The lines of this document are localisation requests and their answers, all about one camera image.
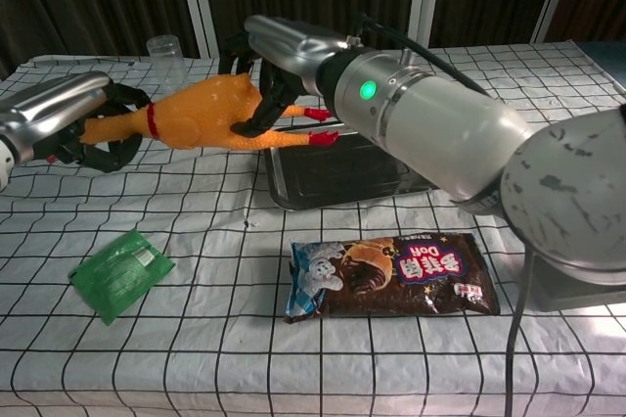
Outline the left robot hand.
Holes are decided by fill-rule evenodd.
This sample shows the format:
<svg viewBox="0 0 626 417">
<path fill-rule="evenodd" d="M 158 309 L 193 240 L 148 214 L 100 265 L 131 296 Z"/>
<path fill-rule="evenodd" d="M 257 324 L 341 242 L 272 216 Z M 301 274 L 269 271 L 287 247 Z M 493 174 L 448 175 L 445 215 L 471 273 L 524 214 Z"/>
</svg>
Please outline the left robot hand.
<svg viewBox="0 0 626 417">
<path fill-rule="evenodd" d="M 1 101 L 1 184 L 14 166 L 35 160 L 76 162 L 101 172 L 131 162 L 139 136 L 110 143 L 105 151 L 80 141 L 92 117 L 129 114 L 150 98 L 141 89 L 115 83 L 102 71 L 53 78 Z"/>
</svg>

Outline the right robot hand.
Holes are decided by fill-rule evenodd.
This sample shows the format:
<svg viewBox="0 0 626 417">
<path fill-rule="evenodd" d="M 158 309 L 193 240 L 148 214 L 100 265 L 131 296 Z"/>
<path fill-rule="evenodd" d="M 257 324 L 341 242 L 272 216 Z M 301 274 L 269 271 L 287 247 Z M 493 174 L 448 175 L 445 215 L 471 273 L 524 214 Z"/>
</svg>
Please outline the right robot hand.
<svg viewBox="0 0 626 417">
<path fill-rule="evenodd" d="M 244 29 L 224 42 L 218 72 L 248 73 L 259 59 L 261 102 L 252 116 L 241 118 L 231 130 L 245 138 L 260 136 L 297 97 L 320 97 L 321 66 L 348 48 L 344 35 L 321 26 L 263 15 L 248 17 Z"/>
</svg>

